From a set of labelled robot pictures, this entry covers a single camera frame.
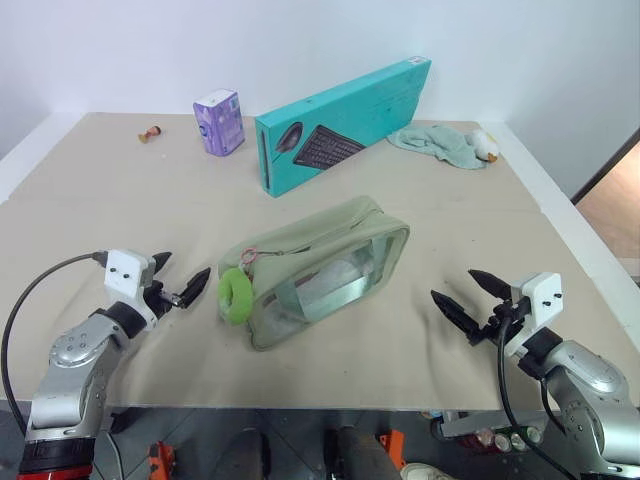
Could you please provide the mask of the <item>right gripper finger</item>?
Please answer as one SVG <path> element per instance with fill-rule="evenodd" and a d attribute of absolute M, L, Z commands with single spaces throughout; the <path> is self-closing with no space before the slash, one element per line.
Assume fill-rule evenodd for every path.
<path fill-rule="evenodd" d="M 465 334 L 471 345 L 476 345 L 479 342 L 479 324 L 451 297 L 435 290 L 432 290 L 430 294 L 445 318 Z"/>
<path fill-rule="evenodd" d="M 476 283 L 495 298 L 503 301 L 511 300 L 511 286 L 495 275 L 476 269 L 470 269 L 468 273 Z"/>

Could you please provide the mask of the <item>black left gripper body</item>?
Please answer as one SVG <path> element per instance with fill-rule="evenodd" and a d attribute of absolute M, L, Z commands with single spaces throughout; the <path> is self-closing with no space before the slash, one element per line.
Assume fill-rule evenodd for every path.
<path fill-rule="evenodd" d="M 164 284 L 155 279 L 153 271 L 151 284 L 144 288 L 143 298 L 145 304 L 151 309 L 155 317 L 160 320 L 173 308 L 178 307 L 178 294 L 168 294 L 164 291 Z"/>

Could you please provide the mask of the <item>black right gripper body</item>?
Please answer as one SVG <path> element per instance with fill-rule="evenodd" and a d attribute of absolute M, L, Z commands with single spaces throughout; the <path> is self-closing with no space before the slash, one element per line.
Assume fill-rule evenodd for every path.
<path fill-rule="evenodd" d="M 479 327 L 477 331 L 472 334 L 469 343 L 475 346 L 484 340 L 488 340 L 497 346 L 500 331 L 508 324 L 504 336 L 504 343 L 507 344 L 522 330 L 524 317 L 525 315 L 520 311 L 518 304 L 513 304 L 511 300 L 506 300 L 493 309 L 493 315 L 489 317 L 484 326 Z"/>

